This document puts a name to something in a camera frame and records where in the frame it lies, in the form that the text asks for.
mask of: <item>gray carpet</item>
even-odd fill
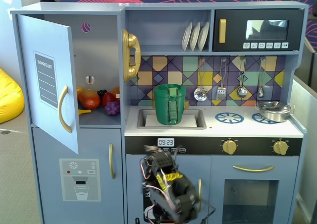
[[[0,124],[0,224],[40,224],[25,111]],[[304,224],[298,207],[293,224]]]

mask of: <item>open door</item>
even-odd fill
[[[78,153],[71,28],[25,15],[18,27],[31,122]]]

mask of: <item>oven window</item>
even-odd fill
[[[278,180],[226,179],[222,224],[272,224]]]
[[[286,40],[288,20],[248,20],[246,40]]]

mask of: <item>drinking glass icon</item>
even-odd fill
[[[83,200],[87,200],[88,198],[88,187],[86,186],[76,186],[75,187],[75,192],[76,192],[76,196],[77,196],[77,200],[78,201],[83,201]]]

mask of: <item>silver pot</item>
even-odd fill
[[[292,109],[289,105],[280,102],[264,102],[256,106],[260,110],[261,116],[268,120],[276,122],[285,122],[290,114],[293,114],[295,107]]]

